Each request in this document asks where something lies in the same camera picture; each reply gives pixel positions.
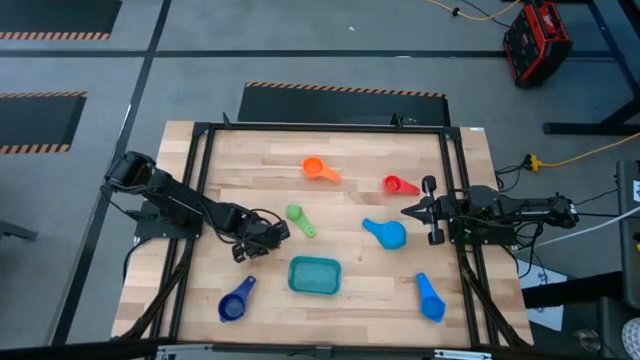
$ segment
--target red measuring cup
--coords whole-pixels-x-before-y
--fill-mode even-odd
[[[384,190],[389,194],[399,195],[420,195],[420,189],[417,186],[410,184],[396,175],[389,175],[382,180]]]

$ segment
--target floor mat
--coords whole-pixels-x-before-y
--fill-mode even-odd
[[[119,0],[0,0],[0,40],[106,40]]]
[[[0,154],[66,152],[85,92],[0,93]]]
[[[450,126],[442,93],[253,81],[246,84],[238,121]]]

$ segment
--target black metal frame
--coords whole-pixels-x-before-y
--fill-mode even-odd
[[[638,11],[638,8],[632,4],[631,1],[633,0],[618,0],[618,4],[640,39],[640,11]],[[638,81],[636,81],[633,73],[629,69],[624,55],[620,51],[620,48],[618,48],[597,5],[591,0],[572,0],[571,2],[586,3],[589,6],[589,10],[598,24],[602,37],[613,54],[613,58],[618,63],[627,85],[631,89],[633,99],[599,123],[545,123],[543,126],[544,133],[565,135],[633,135],[640,132],[640,125],[625,125],[625,122],[633,116],[640,114],[640,85]]]
[[[462,138],[460,136],[460,130],[458,128],[443,128],[443,127],[425,127],[425,126],[406,126],[401,122],[396,121],[395,125],[335,125],[335,124],[282,124],[282,123],[231,123],[228,121],[226,115],[223,115],[223,122],[214,123],[195,123],[192,133],[191,144],[189,146],[189,153],[187,155],[187,162],[185,164],[185,173],[183,183],[187,183],[193,172],[193,165],[195,159],[195,153],[197,151],[198,142],[200,137],[207,130],[206,147],[203,154],[203,161],[201,165],[201,174],[198,178],[197,191],[202,192],[206,184],[208,163],[211,158],[211,151],[213,148],[214,135],[216,130],[259,130],[259,131],[323,131],[323,132],[356,132],[356,133],[411,133],[411,134],[426,134],[437,135],[440,143],[440,151],[442,154],[442,166],[445,173],[445,183],[447,185],[447,191],[453,194],[455,188],[453,180],[453,171],[451,169],[451,158],[449,156],[448,140],[453,141],[458,170],[461,177],[461,183],[464,186],[469,186],[469,178],[466,168],[466,162],[464,159],[464,151],[462,147]],[[167,247],[167,257],[165,258],[162,281],[160,288],[163,288],[167,284],[171,269],[175,262],[175,253],[177,246],[177,239],[171,239]],[[188,264],[191,262],[192,253],[195,246],[195,239],[186,239],[185,254]],[[464,247],[456,247],[458,256],[463,254],[466,256],[466,250]],[[483,287],[488,291],[488,278],[486,274],[485,264],[482,256],[482,249],[480,246],[473,247],[473,254],[476,269],[478,269],[478,279]],[[180,319],[182,315],[182,307],[184,304],[184,297],[188,278],[188,267],[185,277],[180,280],[176,291],[176,297],[170,320],[169,337],[176,338],[178,336]],[[467,312],[467,323],[469,328],[469,334],[471,339],[471,345],[480,345],[480,335],[478,332],[478,323],[475,314],[475,308],[473,303],[473,294],[469,284],[461,278],[463,297],[465,303],[465,310]],[[498,345],[498,333],[489,318],[489,314],[485,312],[487,319],[487,329],[489,331],[489,340],[491,345]],[[156,315],[152,323],[152,330],[150,336],[158,336],[160,332],[160,323],[162,321],[162,312]]]

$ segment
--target metal stand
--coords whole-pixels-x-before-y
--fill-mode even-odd
[[[639,113],[640,98],[634,98],[599,123],[545,123],[543,129],[545,134],[633,135],[640,132],[640,125],[624,125],[624,123]]]
[[[35,240],[37,232],[0,220],[0,237],[16,236],[26,240]]]
[[[555,2],[588,4],[589,10],[591,10],[591,14],[602,33],[602,37],[607,43],[609,50],[613,53],[613,56],[620,67],[620,71],[622,71],[622,74],[633,93],[633,99],[599,123],[545,123],[543,126],[544,133],[564,135],[633,135],[640,132],[640,125],[624,125],[625,122],[640,113],[640,86],[629,69],[627,62],[624,59],[624,55],[622,55],[622,52],[618,48],[618,45],[602,18],[600,11],[598,11],[596,4],[590,0],[556,0]],[[618,0],[618,3],[627,16],[627,19],[636,30],[636,35],[640,38],[640,11],[638,11],[638,7],[633,4],[633,0]]]

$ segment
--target black cable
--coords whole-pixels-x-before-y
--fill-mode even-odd
[[[529,273],[531,272],[531,268],[533,266],[533,256],[535,255],[536,241],[538,240],[540,235],[542,235],[543,231],[544,231],[544,223],[540,221],[538,222],[538,227],[536,227],[536,231],[533,234],[533,239],[528,244],[526,244],[521,248],[523,249],[523,248],[531,247],[531,251],[529,252],[529,268],[522,276],[518,276],[518,278],[522,279],[523,277],[529,275]]]
[[[518,181],[520,181],[520,174],[522,173],[522,168],[518,169],[518,175],[516,176],[516,181],[513,183],[513,185],[509,186],[507,189],[503,189],[504,188],[504,182],[502,182],[502,180],[500,180],[502,182],[502,187],[500,188],[500,184],[498,184],[498,189],[500,190],[500,192],[507,192],[509,190],[512,190],[514,187],[516,187],[516,185],[518,185]]]
[[[280,216],[278,216],[278,214],[274,213],[273,211],[269,211],[269,210],[266,210],[266,209],[259,209],[259,208],[258,208],[258,209],[251,209],[251,210],[249,210],[249,211],[253,211],[253,212],[258,212],[258,211],[266,212],[267,214],[270,214],[271,216],[273,216],[273,217],[275,217],[276,219],[278,219],[278,221],[282,221],[282,218],[281,218]],[[262,220],[264,220],[264,221],[266,221],[266,222],[268,222],[268,223],[269,223],[269,225],[271,225],[271,222],[270,222],[270,221],[268,221],[267,219],[265,219],[265,218],[263,218],[263,217],[261,217],[261,219],[262,219]]]
[[[520,275],[520,265],[518,264],[518,259],[516,259],[516,256],[513,255],[513,252],[511,252],[511,250],[509,250],[508,247],[506,247],[505,245],[500,245],[501,248],[504,249],[504,251],[507,252],[507,254],[509,254],[509,256],[511,256],[511,258],[513,259],[513,262],[516,264],[516,274]]]
[[[133,217],[131,214],[129,214],[126,210],[124,210],[123,208],[118,206],[118,204],[113,202],[113,200],[111,200],[111,198],[109,196],[107,196],[107,189],[106,189],[106,187],[104,185],[100,186],[100,194],[102,195],[102,197],[105,198],[105,200],[107,200],[109,202],[109,204],[111,204],[111,206],[113,206],[114,208],[118,209],[118,211],[123,213],[125,216],[127,216],[127,217],[129,217],[129,218],[131,218],[133,220],[137,220],[135,217]]]
[[[509,165],[509,166],[505,166],[502,169],[498,169],[496,171],[494,171],[494,175],[496,177],[496,183],[498,184],[498,190],[502,193],[502,192],[507,192],[511,189],[513,189],[514,187],[516,187],[516,185],[518,185],[518,181],[520,181],[520,173],[522,172],[522,169],[527,166],[526,161],[522,161],[520,164],[518,165]],[[516,181],[513,185],[511,185],[508,189],[504,189],[504,181],[500,178],[499,175],[505,175],[505,174],[509,174],[512,172],[518,172]]]
[[[578,216],[595,216],[595,217],[618,217],[620,215],[616,214],[594,214],[594,213],[577,213]],[[640,220],[640,216],[627,216],[625,219],[638,219]]]
[[[131,249],[129,249],[129,251],[127,251],[127,255],[124,257],[124,264],[122,265],[122,282],[123,283],[127,279],[127,270],[129,269],[129,258],[131,257],[131,254],[133,254],[133,252],[136,251],[137,248],[139,248],[146,242],[147,240],[143,241],[141,239],[140,242],[135,244]]]
[[[530,223],[526,223],[524,225],[521,225],[520,227],[518,227],[515,231],[516,233],[516,237],[522,237],[522,238],[529,238],[529,239],[533,239],[533,235],[520,235],[520,231],[522,231],[522,229],[526,228],[527,226],[531,226],[531,225],[537,225],[537,222],[530,222]]]
[[[467,215],[458,215],[458,216],[456,216],[456,217],[457,217],[457,218],[459,218],[459,219],[466,219],[466,220],[475,221],[475,222],[477,222],[477,223],[485,224],[485,225],[487,225],[487,226],[493,226],[493,227],[504,227],[504,228],[512,228],[512,227],[513,227],[513,225],[504,225],[504,224],[492,223],[492,222],[489,222],[489,221],[484,221],[484,220],[476,219],[476,218],[474,218],[474,217],[467,216]]]
[[[540,264],[540,268],[542,269],[542,276],[544,276],[544,284],[549,285],[549,278],[547,277],[547,271],[542,265],[542,261],[540,261],[540,257],[538,256],[538,254],[536,254],[533,248],[531,248],[531,252],[533,253],[533,256],[535,256],[536,260],[538,260],[538,264]]]
[[[476,9],[476,10],[480,11],[480,12],[481,12],[483,15],[485,15],[485,16],[491,16],[491,15],[487,14],[484,10],[480,9],[478,6],[476,6],[475,4],[473,4],[473,3],[471,3],[471,2],[469,2],[469,1],[467,1],[467,0],[460,0],[460,1],[462,1],[463,3],[465,3],[465,4],[469,5],[469,6],[471,6],[471,7],[472,7],[472,8],[474,8],[474,9]],[[498,21],[498,20],[496,20],[495,18],[491,18],[491,21],[493,21],[494,23],[496,23],[496,24],[498,24],[498,25],[502,25],[502,26],[504,26],[504,27],[510,27],[509,25],[507,25],[507,24],[505,24],[505,23],[503,23],[503,22],[501,22],[501,21]]]
[[[603,197],[603,196],[605,196],[605,195],[613,194],[614,192],[617,192],[617,191],[618,191],[618,189],[613,189],[613,190],[605,191],[605,192],[603,192],[602,194],[600,194],[600,195],[598,195],[598,196],[594,196],[594,197],[592,197],[592,198],[589,198],[589,199],[586,199],[586,200],[583,200],[583,201],[580,201],[580,202],[577,202],[577,203],[573,203],[573,205],[576,205],[576,206],[578,206],[578,205],[582,205],[582,204],[587,203],[587,202],[589,202],[589,201],[593,201],[593,200],[600,199],[601,197]]]

